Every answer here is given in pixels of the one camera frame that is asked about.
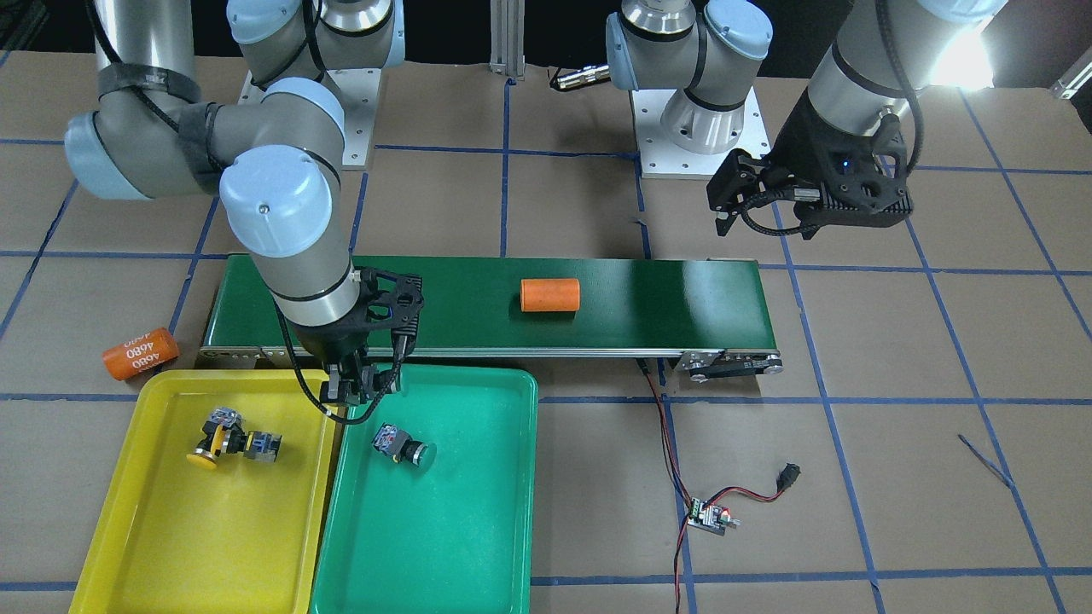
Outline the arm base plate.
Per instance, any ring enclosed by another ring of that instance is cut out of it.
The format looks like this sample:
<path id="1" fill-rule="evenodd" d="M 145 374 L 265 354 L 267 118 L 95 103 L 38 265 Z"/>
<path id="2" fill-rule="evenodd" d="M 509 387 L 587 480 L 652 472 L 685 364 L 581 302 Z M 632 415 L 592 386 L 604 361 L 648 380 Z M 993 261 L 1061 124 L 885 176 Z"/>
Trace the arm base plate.
<path id="1" fill-rule="evenodd" d="M 729 113 L 697 107 L 680 90 L 636 90 L 630 101 L 645 178 L 707 180 L 733 150 L 753 160 L 770 150 L 753 90 Z"/>
<path id="2" fill-rule="evenodd" d="M 369 165 L 380 99 L 379 69 L 336 70 L 319 81 L 283 76 L 246 90 L 246 101 L 223 107 L 213 143 L 235 162 L 259 147 L 278 147 L 325 172 L 363 172 Z"/>

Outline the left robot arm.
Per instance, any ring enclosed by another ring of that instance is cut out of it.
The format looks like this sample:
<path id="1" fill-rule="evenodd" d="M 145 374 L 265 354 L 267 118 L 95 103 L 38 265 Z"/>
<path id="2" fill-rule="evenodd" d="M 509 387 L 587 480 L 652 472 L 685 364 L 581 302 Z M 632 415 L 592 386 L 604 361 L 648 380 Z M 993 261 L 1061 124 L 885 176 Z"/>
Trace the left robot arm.
<path id="1" fill-rule="evenodd" d="M 772 147 L 735 131 L 775 37 L 749 1 L 624 1 L 606 20 L 606 63 L 628 92 L 669 90 L 660 120 L 674 145 L 724 154 L 707 184 L 719 236 L 749 229 L 811 240 L 827 226 L 901 224 L 925 135 L 921 98 L 943 52 L 1002 1 L 857 1 L 816 66 Z"/>

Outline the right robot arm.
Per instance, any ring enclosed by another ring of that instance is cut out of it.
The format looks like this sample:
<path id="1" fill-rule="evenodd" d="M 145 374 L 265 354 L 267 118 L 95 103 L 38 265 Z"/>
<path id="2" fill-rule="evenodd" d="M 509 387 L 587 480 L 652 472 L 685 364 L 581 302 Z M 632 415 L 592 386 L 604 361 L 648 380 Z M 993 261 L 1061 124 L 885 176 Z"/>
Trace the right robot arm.
<path id="1" fill-rule="evenodd" d="M 98 57 L 98 108 L 70 120 L 66 156 L 91 194 L 153 200 L 215 194 L 235 238 L 295 334 L 328 375 L 319 409 L 356 408 L 393 392 L 412 350 L 392 336 L 380 371 L 371 331 L 414 322 L 420 295 L 395 314 L 380 275 L 356 267 L 340 227 L 351 140 L 333 72 L 404 58 L 397 1 L 230 1 L 232 38 L 260 101 L 218 104 L 195 83 L 187 1 L 87 1 Z"/>

